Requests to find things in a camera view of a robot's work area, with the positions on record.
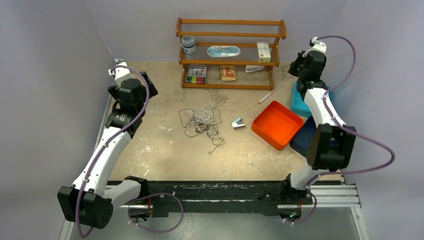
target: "floor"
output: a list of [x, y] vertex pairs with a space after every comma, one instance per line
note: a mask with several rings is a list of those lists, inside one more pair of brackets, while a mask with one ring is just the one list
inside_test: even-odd
[[[281, 67], [273, 71], [275, 93], [258, 104], [269, 91], [183, 89], [182, 67], [176, 61], [127, 63], [139, 71], [147, 71], [159, 94], [150, 99], [143, 123], [121, 154], [110, 180], [122, 180], [129, 175], [149, 181], [282, 180], [306, 161], [290, 146], [275, 150], [251, 130], [253, 120], [272, 101], [289, 106], [296, 78], [282, 80]], [[207, 71], [206, 79], [216, 82], [218, 71], [212, 68]], [[237, 70], [237, 81], [260, 84], [266, 76], [266, 72]], [[222, 124], [218, 127], [225, 139], [225, 144], [211, 154], [209, 151], [214, 149], [211, 139], [204, 134], [193, 138], [185, 136], [178, 113], [181, 109], [200, 109], [206, 104], [220, 110]], [[231, 123], [237, 117], [243, 119], [245, 128], [232, 128]]]

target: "blue box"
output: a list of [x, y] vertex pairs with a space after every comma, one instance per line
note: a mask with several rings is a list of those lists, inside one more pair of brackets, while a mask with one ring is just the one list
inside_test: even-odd
[[[295, 113], [298, 116], [308, 118], [312, 116], [311, 110], [309, 110], [308, 105], [302, 100], [301, 94], [297, 90], [298, 82], [294, 83], [293, 88], [291, 89], [291, 99], [290, 99], [290, 111]], [[332, 99], [331, 91], [328, 93], [330, 100]]]
[[310, 116], [290, 141], [290, 147], [306, 158], [309, 144], [317, 131], [314, 118]]

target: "white marker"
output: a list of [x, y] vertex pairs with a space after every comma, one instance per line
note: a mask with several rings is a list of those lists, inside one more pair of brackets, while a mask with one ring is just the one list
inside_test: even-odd
[[266, 96], [264, 96], [260, 101], [259, 104], [263, 103], [265, 100], [267, 100], [267, 98], [269, 98], [271, 96], [271, 94], [274, 93], [274, 90], [270, 91]]

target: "jar lid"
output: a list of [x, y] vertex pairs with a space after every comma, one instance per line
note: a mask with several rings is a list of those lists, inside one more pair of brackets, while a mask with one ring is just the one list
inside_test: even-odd
[[195, 43], [195, 37], [191, 35], [182, 36], [181, 43], [184, 47], [191, 47]]

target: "box of markers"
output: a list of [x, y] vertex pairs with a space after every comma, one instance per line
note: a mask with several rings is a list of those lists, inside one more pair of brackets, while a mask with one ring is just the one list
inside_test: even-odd
[[206, 65], [190, 65], [190, 67], [188, 68], [188, 76], [185, 82], [187, 84], [205, 84]]

